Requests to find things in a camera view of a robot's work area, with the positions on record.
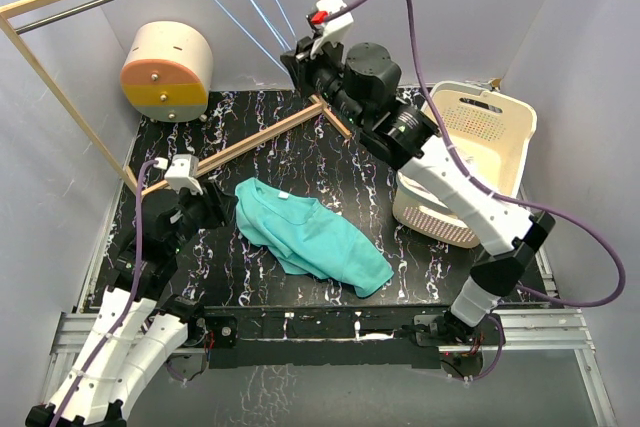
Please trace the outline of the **teal t shirt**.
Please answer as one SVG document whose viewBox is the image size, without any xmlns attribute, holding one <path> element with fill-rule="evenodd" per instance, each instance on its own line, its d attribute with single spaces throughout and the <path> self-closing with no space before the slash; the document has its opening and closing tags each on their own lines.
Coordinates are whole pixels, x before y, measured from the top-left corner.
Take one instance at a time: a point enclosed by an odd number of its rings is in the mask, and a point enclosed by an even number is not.
<svg viewBox="0 0 640 427">
<path fill-rule="evenodd" d="M 252 245 L 267 248 L 288 275 L 312 275 L 351 286 L 360 298 L 394 275 L 376 246 L 318 199 L 299 197 L 249 178 L 235 187 L 236 225 Z"/>
</svg>

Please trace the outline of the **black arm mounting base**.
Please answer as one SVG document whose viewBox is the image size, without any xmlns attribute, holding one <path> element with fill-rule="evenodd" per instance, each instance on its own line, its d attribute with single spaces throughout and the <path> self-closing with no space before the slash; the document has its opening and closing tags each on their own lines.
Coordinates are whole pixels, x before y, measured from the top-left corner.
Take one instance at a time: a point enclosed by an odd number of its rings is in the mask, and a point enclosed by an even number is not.
<svg viewBox="0 0 640 427">
<path fill-rule="evenodd" d="M 502 346 L 500 320 L 468 328 L 444 307 L 329 306 L 208 308 L 190 327 L 184 351 L 211 369 L 261 365 L 405 365 L 437 369 L 453 356 L 473 359 Z"/>
</svg>

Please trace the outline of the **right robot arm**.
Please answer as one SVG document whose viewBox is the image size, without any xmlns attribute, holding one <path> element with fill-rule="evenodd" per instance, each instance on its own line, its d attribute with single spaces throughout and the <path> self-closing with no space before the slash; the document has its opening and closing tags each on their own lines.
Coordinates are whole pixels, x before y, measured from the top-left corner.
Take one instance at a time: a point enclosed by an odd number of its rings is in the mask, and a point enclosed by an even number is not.
<svg viewBox="0 0 640 427">
<path fill-rule="evenodd" d="M 360 142 L 377 159 L 425 187 L 463 220 L 483 252 L 431 334 L 466 344 L 481 321 L 509 294 L 555 225 L 546 212 L 531 213 L 482 193 L 455 165 L 435 122 L 400 100 L 400 67 L 386 48 L 340 43 L 313 48 L 309 37 L 280 57 L 302 95 L 318 94 L 359 128 Z"/>
</svg>

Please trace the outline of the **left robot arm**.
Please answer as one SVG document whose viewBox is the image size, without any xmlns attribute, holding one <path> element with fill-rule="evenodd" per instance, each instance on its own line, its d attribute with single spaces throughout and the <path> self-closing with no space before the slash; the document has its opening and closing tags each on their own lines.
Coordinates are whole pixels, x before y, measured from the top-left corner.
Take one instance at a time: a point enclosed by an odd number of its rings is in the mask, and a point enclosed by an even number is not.
<svg viewBox="0 0 640 427">
<path fill-rule="evenodd" d="M 231 224 L 237 199 L 206 181 L 200 191 L 137 194 L 135 226 L 121 247 L 96 320 L 50 399 L 32 407 L 28 426 L 124 426 L 133 406 L 176 349 L 206 334 L 203 307 L 160 299 L 177 256 L 201 230 Z"/>
</svg>

